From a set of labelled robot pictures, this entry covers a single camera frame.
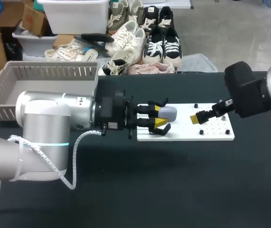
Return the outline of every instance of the white mounting plate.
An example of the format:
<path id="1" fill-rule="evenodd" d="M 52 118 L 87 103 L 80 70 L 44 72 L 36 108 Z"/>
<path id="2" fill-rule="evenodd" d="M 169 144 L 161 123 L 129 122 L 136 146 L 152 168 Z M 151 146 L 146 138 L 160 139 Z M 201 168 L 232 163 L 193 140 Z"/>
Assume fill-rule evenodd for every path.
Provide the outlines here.
<path id="1" fill-rule="evenodd" d="M 225 114 L 225 120 L 219 118 L 211 118 L 208 122 L 199 125 L 192 124 L 190 116 L 203 110 L 211 110 L 214 104 L 198 104 L 198 108 L 194 108 L 195 104 L 167 104 L 166 106 L 175 107 L 178 111 L 177 119 L 171 123 L 171 129 L 165 136 L 150 134 L 147 128 L 137 128 L 138 141 L 232 141 L 234 132 L 228 117 Z M 148 118 L 146 114 L 138 114 L 137 118 Z"/>

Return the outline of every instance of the gray plastic basket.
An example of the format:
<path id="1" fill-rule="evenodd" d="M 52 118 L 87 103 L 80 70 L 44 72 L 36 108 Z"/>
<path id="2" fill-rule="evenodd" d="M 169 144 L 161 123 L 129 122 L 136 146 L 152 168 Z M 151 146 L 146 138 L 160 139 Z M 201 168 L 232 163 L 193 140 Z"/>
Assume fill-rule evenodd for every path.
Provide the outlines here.
<path id="1" fill-rule="evenodd" d="M 8 62 L 0 71 L 0 121 L 14 121 L 23 91 L 95 96 L 98 62 Z"/>

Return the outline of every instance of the black shoe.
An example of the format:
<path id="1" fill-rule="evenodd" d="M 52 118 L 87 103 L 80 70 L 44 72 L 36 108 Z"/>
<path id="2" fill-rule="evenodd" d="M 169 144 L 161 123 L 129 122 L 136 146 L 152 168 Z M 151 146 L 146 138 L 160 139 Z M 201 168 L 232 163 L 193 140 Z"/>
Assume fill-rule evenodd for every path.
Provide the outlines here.
<path id="1" fill-rule="evenodd" d="M 178 33 L 173 27 L 166 30 L 164 36 L 164 59 L 163 63 L 172 63 L 174 67 L 179 67 L 182 64 L 182 48 Z"/>
<path id="2" fill-rule="evenodd" d="M 154 26 L 146 40 L 143 52 L 144 63 L 162 62 L 163 59 L 163 33 L 159 26 Z"/>
<path id="3" fill-rule="evenodd" d="M 166 30 L 168 27 L 174 27 L 173 12 L 169 6 L 164 6 L 159 13 L 159 26 Z"/>
<path id="4" fill-rule="evenodd" d="M 159 9 L 155 6 L 144 8 L 143 25 L 140 27 L 145 30 L 146 36 L 150 33 L 153 26 L 159 23 Z"/>
<path id="5" fill-rule="evenodd" d="M 120 75 L 133 62 L 134 58 L 132 49 L 121 50 L 99 69 L 98 75 Z"/>

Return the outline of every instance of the black table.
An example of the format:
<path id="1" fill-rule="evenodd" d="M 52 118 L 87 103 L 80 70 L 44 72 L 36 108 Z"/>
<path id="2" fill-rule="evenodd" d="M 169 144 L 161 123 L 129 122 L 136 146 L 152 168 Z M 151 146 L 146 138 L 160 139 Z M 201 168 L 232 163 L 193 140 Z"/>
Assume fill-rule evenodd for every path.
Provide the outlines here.
<path id="1" fill-rule="evenodd" d="M 111 77 L 100 79 L 97 94 L 124 88 L 139 103 L 166 96 L 213 103 L 229 97 L 223 76 Z M 138 142 L 127 131 L 88 136 L 74 191 L 60 180 L 3 183 L 0 228 L 271 227 L 271 111 L 230 120 L 232 142 Z M 21 133 L 15 123 L 0 123 L 0 137 Z"/>

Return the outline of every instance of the white plastic bin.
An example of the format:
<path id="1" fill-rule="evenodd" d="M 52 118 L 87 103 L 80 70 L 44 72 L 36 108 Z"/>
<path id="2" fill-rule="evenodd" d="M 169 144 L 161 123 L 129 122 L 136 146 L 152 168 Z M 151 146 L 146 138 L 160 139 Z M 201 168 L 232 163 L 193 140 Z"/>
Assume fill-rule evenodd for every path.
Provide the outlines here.
<path id="1" fill-rule="evenodd" d="M 55 34 L 107 31 L 109 0 L 37 0 Z"/>
<path id="2" fill-rule="evenodd" d="M 23 53 L 27 56 L 45 56 L 45 51 L 53 49 L 53 44 L 57 38 L 55 37 L 36 37 L 36 36 L 23 36 L 21 32 L 23 30 L 17 28 L 12 36 L 18 40 L 21 44 Z"/>

